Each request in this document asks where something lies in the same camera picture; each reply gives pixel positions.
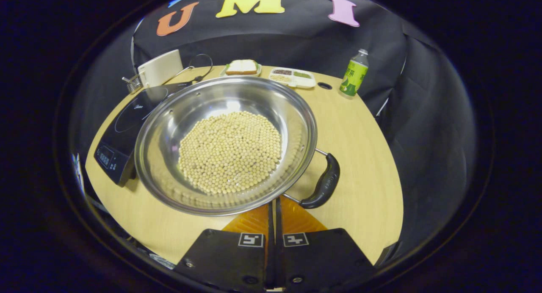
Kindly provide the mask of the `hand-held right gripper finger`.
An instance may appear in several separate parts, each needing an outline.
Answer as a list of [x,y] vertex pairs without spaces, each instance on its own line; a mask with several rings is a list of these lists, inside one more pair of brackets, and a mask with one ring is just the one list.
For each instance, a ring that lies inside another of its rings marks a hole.
[[174,271],[223,293],[263,293],[274,279],[272,205],[235,217],[222,230],[205,229]]
[[286,291],[344,291],[376,272],[345,229],[327,229],[284,196],[277,204],[277,229],[277,279]]

